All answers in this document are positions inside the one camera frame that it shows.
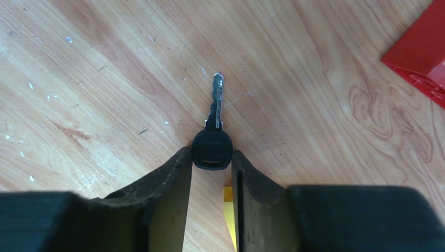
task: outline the red object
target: red object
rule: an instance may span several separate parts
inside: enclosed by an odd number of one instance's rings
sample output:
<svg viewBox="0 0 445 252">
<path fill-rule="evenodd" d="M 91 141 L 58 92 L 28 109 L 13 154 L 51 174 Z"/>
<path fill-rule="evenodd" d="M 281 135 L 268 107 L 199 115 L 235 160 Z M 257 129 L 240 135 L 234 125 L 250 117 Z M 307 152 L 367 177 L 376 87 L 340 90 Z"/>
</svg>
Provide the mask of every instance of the red object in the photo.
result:
<svg viewBox="0 0 445 252">
<path fill-rule="evenodd" d="M 445 0 L 435 0 L 382 62 L 445 109 Z"/>
</svg>

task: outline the car key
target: car key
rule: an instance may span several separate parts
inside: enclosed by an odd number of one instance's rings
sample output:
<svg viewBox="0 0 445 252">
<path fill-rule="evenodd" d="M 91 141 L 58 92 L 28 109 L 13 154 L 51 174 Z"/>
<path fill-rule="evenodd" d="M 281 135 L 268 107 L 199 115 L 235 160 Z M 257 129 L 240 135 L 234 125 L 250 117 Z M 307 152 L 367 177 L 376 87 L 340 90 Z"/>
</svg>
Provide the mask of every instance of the car key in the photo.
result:
<svg viewBox="0 0 445 252">
<path fill-rule="evenodd" d="M 221 121 L 224 76 L 217 72 L 213 75 L 213 103 L 204 130 L 192 142 L 192 158 L 198 168 L 204 170 L 224 170 L 232 159 L 234 146 L 229 135 L 224 132 Z"/>
</svg>

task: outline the key head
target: key head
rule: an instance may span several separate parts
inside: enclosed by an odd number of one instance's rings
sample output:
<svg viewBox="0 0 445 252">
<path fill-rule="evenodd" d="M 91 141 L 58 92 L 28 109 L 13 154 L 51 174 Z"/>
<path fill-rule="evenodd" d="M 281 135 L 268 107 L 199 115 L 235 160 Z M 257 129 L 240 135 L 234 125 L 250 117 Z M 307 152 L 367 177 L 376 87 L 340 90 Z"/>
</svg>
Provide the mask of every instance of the key head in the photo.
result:
<svg viewBox="0 0 445 252">
<path fill-rule="evenodd" d="M 192 158 L 198 168 L 224 170 L 232 159 L 234 145 L 229 135 L 215 131 L 201 131 L 192 142 Z"/>
</svg>

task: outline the wooden surface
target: wooden surface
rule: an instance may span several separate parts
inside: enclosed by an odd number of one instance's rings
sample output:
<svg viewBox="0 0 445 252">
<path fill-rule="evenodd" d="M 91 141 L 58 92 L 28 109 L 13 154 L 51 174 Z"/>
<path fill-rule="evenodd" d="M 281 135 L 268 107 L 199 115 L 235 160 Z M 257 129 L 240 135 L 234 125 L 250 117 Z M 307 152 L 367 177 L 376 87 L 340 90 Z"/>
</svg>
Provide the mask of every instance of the wooden surface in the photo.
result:
<svg viewBox="0 0 445 252">
<path fill-rule="evenodd" d="M 224 129 L 276 182 L 412 186 L 445 220 L 445 113 L 379 62 L 429 3 L 1 1 L 0 189 L 133 182 L 201 130 L 221 71 Z M 184 251 L 233 251 L 229 181 L 194 169 Z"/>
</svg>

